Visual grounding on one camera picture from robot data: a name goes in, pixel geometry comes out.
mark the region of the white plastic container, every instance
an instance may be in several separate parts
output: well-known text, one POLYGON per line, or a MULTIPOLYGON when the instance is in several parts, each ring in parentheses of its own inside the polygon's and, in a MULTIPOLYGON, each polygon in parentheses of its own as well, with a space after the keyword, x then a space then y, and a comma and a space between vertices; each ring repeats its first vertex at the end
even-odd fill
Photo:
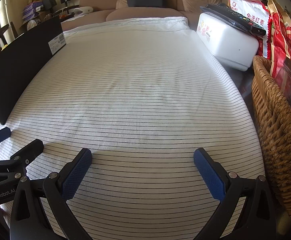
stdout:
POLYGON ((215 17, 202 13, 197 34, 222 66, 246 71, 257 53, 259 42, 215 17))

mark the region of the wicker basket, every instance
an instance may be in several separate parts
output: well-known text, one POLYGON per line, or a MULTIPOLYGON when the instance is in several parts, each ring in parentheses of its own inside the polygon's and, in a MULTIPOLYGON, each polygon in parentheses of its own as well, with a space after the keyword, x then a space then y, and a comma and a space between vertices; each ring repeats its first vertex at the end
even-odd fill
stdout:
POLYGON ((270 76, 271 61, 255 56, 252 99, 266 176, 291 217, 291 107, 270 76))

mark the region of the metal screw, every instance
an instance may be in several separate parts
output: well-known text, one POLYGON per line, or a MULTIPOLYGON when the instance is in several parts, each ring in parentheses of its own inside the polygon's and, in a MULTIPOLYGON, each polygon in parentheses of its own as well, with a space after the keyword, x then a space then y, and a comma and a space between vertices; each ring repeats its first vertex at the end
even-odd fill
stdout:
POLYGON ((57 172, 51 172, 50 174, 49 174, 49 178, 50 179, 54 179, 56 176, 58 176, 58 173, 57 172))
POLYGON ((237 173, 230 171, 229 172, 229 177, 235 179, 237 177, 237 173))
POLYGON ((21 181, 21 182, 25 182, 27 179, 28 179, 27 176, 23 176, 23 177, 20 179, 20 181, 21 181))
POLYGON ((19 179, 20 177, 21 177, 21 173, 16 173, 15 175, 14 175, 14 177, 16 178, 16 179, 19 179))
POLYGON ((266 181, 266 177, 263 176, 263 175, 260 175, 258 178, 259 178, 261 181, 266 181))

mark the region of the remote control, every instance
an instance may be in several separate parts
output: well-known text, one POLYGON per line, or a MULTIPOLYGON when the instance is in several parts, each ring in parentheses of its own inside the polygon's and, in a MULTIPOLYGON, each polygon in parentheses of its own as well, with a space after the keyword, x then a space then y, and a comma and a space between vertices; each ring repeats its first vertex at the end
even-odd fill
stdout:
POLYGON ((208 4, 206 7, 200 6, 200 8, 203 12, 210 14, 211 16, 241 31, 261 37, 266 35, 266 30, 264 28, 242 14, 231 10, 224 3, 218 5, 208 4))

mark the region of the white striped fabric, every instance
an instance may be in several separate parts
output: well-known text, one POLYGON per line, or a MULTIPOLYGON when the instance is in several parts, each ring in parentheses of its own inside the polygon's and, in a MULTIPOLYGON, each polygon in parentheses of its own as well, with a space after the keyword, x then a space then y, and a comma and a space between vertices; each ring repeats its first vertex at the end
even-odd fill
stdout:
POLYGON ((264 174, 239 91, 185 18, 119 20, 65 35, 67 45, 15 105, 0 160, 41 139, 44 152, 28 167, 37 179, 91 149, 92 166, 68 205, 94 239, 193 239, 219 203, 193 164, 198 147, 227 171, 264 174))

